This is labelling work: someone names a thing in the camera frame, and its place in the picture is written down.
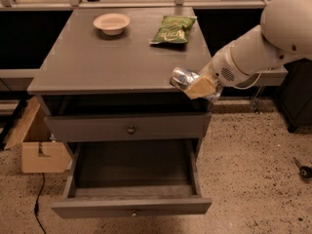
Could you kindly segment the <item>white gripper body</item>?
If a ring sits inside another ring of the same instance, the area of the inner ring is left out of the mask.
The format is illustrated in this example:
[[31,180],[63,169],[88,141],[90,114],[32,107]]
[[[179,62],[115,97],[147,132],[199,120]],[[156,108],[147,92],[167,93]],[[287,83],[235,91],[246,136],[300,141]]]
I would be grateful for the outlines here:
[[250,78],[236,66],[231,55],[230,44],[217,51],[199,74],[207,77],[213,85],[222,87],[233,87]]

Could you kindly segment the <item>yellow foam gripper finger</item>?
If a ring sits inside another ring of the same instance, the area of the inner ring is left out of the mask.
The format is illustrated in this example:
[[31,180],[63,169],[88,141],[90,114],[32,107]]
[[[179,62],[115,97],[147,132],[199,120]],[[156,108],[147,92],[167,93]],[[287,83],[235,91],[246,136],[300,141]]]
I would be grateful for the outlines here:
[[191,98],[203,98],[216,91],[216,82],[208,76],[200,76],[184,91]]

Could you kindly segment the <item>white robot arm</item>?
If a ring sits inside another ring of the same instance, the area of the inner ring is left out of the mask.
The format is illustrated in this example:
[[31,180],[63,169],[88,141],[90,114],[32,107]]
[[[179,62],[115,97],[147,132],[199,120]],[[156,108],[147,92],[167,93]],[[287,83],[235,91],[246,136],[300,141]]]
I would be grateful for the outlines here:
[[217,51],[185,93],[204,98],[257,72],[311,57],[312,0],[271,0],[260,24]]

